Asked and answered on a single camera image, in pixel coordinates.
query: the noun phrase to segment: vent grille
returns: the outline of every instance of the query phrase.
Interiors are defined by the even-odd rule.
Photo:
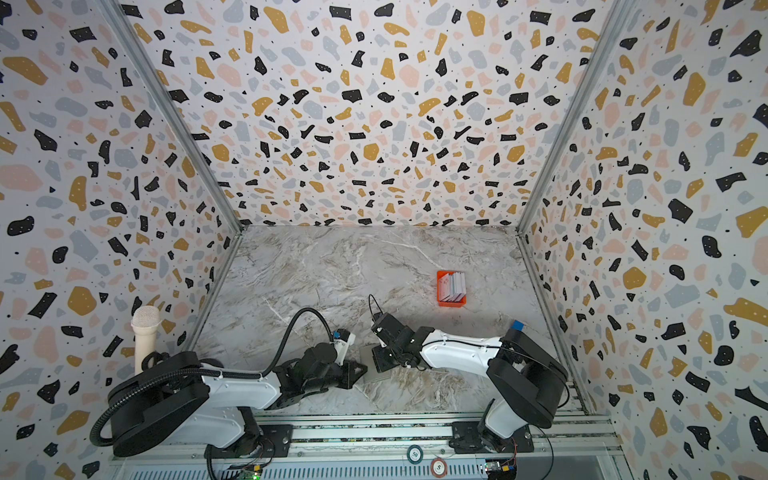
[[[273,463],[265,468],[263,480],[351,480],[377,478],[379,480],[422,480],[434,478],[429,472],[431,460],[419,465],[403,465],[403,461],[374,462],[286,462]],[[446,480],[487,478],[485,463],[474,458],[446,460]],[[234,480],[238,470],[216,470],[217,478]],[[131,480],[208,480],[204,465],[142,465],[134,467]]]

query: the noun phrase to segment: wire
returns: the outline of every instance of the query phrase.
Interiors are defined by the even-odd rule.
[[[552,472],[552,467],[554,466],[554,449],[552,448],[552,442],[549,440],[547,434],[544,433],[544,430],[540,429],[539,427],[536,428],[539,432],[541,432],[544,438],[547,439],[547,443],[549,444],[549,453],[552,455],[552,460],[549,462],[549,470],[547,470],[547,473],[545,473],[544,476],[540,478],[540,480],[544,480],[549,476],[550,472]]]
[[[382,307],[379,306],[379,302],[376,302],[376,297],[373,296],[373,294],[368,295],[368,310],[371,311],[371,318],[373,318],[373,308],[371,307],[371,299],[373,298],[373,302],[376,304],[376,308],[379,309],[379,313],[384,313],[382,311]]]
[[[544,363],[541,363],[541,362],[539,362],[537,359],[535,359],[535,358],[533,358],[533,357],[531,357],[531,356],[525,355],[524,353],[520,353],[520,352],[518,352],[518,351],[516,351],[516,350],[513,350],[513,349],[508,349],[508,348],[506,348],[506,347],[504,347],[504,346],[495,346],[495,345],[477,345],[477,344],[475,344],[475,343],[464,342],[464,341],[462,341],[462,340],[453,340],[453,339],[440,339],[440,340],[433,340],[433,341],[431,341],[431,342],[427,342],[427,343],[425,343],[424,345],[422,345],[422,348],[424,348],[424,347],[425,347],[425,346],[427,346],[427,345],[432,345],[433,343],[443,343],[443,342],[462,343],[462,344],[464,344],[464,345],[469,345],[469,346],[478,346],[478,347],[482,347],[482,346],[484,346],[485,348],[489,348],[489,349],[499,349],[499,350],[506,350],[507,352],[510,352],[510,353],[514,353],[515,355],[523,356],[523,357],[525,357],[525,358],[527,358],[527,359],[531,360],[532,362],[536,362],[536,363],[538,363],[539,365],[541,365],[541,366],[543,366],[544,368],[546,368],[547,370],[549,370],[550,372],[552,372],[552,369],[551,369],[551,368],[549,368],[549,366],[546,366]],[[560,405],[558,405],[558,408],[561,408],[562,406],[564,406],[565,404],[567,404],[568,402],[570,402],[570,401],[571,401],[571,390],[569,390],[569,389],[568,389],[568,384],[567,384],[567,383],[566,383],[566,382],[565,382],[563,379],[561,379],[559,375],[555,374],[555,375],[554,375],[554,377],[555,377],[556,379],[558,379],[558,380],[560,381],[560,383],[562,383],[562,384],[563,384],[563,387],[565,387],[565,392],[568,394],[568,397],[565,399],[565,401],[564,401],[563,403],[561,403]]]

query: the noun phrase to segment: stack of cards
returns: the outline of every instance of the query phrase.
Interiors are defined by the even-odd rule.
[[[438,281],[438,300],[441,302],[461,302],[467,295],[467,283],[463,272],[443,275]]]

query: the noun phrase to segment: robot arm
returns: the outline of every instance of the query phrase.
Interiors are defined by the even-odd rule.
[[[488,377],[501,399],[492,401],[478,426],[486,447],[500,452],[512,434],[531,423],[552,426],[566,388],[565,368],[523,332],[510,329],[492,338],[454,336],[432,327],[415,332],[388,313],[374,315],[376,370],[448,367]]]

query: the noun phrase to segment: terrazzo wall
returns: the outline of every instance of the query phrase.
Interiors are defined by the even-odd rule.
[[[768,2],[640,2],[524,232],[636,478],[768,478]]]
[[[91,478],[131,312],[178,351],[233,234],[93,4],[0,2],[0,44],[0,478]]]
[[[611,2],[126,0],[246,224],[516,225]]]

